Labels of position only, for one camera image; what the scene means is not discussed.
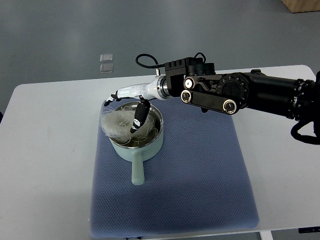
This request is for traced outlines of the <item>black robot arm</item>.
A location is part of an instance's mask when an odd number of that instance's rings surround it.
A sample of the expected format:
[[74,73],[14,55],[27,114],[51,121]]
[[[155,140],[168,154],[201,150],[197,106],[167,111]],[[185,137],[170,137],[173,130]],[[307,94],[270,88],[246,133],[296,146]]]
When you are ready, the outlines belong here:
[[320,77],[316,80],[268,76],[260,69],[217,74],[203,53],[152,68],[165,70],[157,90],[196,107],[233,115],[249,108],[297,121],[290,134],[300,142],[320,143]]

